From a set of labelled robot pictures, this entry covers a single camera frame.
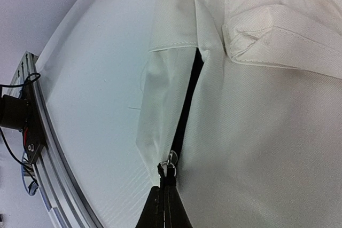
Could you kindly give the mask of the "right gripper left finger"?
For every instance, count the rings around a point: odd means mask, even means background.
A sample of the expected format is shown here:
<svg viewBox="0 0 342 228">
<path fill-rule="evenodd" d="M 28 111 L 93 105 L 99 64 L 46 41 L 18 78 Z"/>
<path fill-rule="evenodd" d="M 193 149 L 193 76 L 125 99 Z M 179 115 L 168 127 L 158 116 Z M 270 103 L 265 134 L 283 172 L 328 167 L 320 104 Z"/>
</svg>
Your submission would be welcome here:
<svg viewBox="0 0 342 228">
<path fill-rule="evenodd" d="M 166 187 L 153 186 L 149 192 L 136 228 L 164 228 Z"/>
</svg>

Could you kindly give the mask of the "cream canvas backpack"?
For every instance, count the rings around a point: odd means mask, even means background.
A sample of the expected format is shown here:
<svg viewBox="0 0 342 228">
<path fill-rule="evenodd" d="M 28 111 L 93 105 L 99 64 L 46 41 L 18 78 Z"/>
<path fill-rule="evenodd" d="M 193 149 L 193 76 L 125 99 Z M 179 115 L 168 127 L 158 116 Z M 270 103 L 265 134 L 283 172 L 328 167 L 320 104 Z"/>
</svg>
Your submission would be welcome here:
<svg viewBox="0 0 342 228">
<path fill-rule="evenodd" d="M 341 0 L 156 0 L 136 140 L 189 227 L 341 227 Z"/>
</svg>

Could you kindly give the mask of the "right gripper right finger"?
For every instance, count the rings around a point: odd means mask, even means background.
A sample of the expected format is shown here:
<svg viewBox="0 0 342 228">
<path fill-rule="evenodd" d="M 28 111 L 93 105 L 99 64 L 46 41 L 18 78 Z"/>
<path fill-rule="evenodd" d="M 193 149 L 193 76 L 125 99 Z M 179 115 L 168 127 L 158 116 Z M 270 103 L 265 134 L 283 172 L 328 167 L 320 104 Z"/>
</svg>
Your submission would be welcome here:
<svg viewBox="0 0 342 228">
<path fill-rule="evenodd" d="M 164 188 L 164 224 L 166 228 L 192 228 L 178 190 L 171 185 Z"/>
</svg>

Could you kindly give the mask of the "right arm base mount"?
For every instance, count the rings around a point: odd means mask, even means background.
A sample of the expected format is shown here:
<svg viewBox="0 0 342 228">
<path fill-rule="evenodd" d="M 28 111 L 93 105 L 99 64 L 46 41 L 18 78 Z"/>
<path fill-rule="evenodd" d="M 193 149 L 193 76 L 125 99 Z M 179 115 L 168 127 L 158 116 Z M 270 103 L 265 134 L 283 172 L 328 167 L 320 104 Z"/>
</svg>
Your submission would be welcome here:
<svg viewBox="0 0 342 228">
<path fill-rule="evenodd" d="M 28 163 L 35 164 L 46 146 L 46 140 L 32 84 L 23 88 L 20 98 L 1 97 L 1 127 L 23 132 Z"/>
</svg>

